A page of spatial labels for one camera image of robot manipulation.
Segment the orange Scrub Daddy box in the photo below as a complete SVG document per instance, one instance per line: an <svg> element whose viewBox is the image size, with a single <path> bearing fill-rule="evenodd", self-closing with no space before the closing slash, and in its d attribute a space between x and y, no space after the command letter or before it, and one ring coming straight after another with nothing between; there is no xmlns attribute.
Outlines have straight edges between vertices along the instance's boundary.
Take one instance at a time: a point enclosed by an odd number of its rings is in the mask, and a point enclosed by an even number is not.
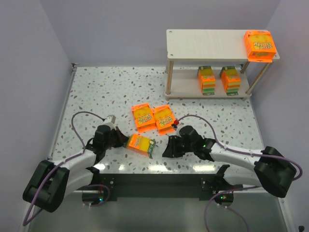
<svg viewBox="0 0 309 232"><path fill-rule="evenodd" d="M131 107L138 133L144 133L156 129L154 115L149 103L143 103Z"/></svg>
<svg viewBox="0 0 309 232"><path fill-rule="evenodd" d="M272 63L277 53L272 35L267 30L248 30L244 35L248 61Z"/></svg>
<svg viewBox="0 0 309 232"><path fill-rule="evenodd" d="M152 113L159 135L165 135L175 131L172 126L175 117L169 105L156 107L152 109Z"/></svg>

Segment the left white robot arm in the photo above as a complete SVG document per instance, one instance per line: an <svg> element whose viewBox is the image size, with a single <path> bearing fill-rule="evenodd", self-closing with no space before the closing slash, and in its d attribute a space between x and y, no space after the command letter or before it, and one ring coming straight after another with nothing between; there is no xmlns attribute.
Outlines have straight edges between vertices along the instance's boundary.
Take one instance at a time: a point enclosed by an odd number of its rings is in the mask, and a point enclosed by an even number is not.
<svg viewBox="0 0 309 232"><path fill-rule="evenodd" d="M98 126L94 137L78 154L57 162L41 161L23 192L23 200L54 212L75 190L101 184L95 165L105 157L108 149L122 147L128 140L118 127Z"/></svg>

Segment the multicolour sponge stack pack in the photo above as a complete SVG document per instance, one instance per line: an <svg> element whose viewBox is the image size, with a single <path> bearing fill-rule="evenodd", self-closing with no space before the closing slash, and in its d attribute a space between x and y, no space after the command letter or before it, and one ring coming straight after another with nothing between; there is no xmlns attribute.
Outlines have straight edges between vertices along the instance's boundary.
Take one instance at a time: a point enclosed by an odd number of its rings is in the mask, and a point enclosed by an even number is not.
<svg viewBox="0 0 309 232"><path fill-rule="evenodd" d="M147 138L140 134L133 134L129 136L128 141L124 144L126 149L149 158L152 157L155 146L156 141L154 139Z"/></svg>
<svg viewBox="0 0 309 232"><path fill-rule="evenodd" d="M211 66L199 66L197 78L202 94L214 95L216 80Z"/></svg>
<svg viewBox="0 0 309 232"><path fill-rule="evenodd" d="M227 96L238 95L241 79L234 66L224 66L220 71L220 78Z"/></svg>

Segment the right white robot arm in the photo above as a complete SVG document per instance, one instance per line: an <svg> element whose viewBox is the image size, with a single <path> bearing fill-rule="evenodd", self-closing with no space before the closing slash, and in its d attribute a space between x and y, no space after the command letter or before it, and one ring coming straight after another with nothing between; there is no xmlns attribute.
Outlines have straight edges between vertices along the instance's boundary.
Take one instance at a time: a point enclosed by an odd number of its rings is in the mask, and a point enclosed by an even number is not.
<svg viewBox="0 0 309 232"><path fill-rule="evenodd" d="M296 175L296 168L278 150L267 146L263 150L227 147L212 138L203 138L192 126L180 128L169 136L164 158L180 158L193 153L201 160L224 162L240 167L226 170L223 179L230 185L262 187L275 197L284 198Z"/></svg>

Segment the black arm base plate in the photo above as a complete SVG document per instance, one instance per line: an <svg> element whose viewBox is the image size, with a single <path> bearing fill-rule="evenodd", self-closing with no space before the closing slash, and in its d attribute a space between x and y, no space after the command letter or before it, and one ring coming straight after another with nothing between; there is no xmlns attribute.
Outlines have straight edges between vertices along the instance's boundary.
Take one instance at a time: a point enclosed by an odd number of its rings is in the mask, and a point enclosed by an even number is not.
<svg viewBox="0 0 309 232"><path fill-rule="evenodd" d="M102 187L91 187L96 196L118 198L197 198L209 200L223 190L242 188L231 185L222 174L95 174L90 183L109 188L110 195Z"/></svg>

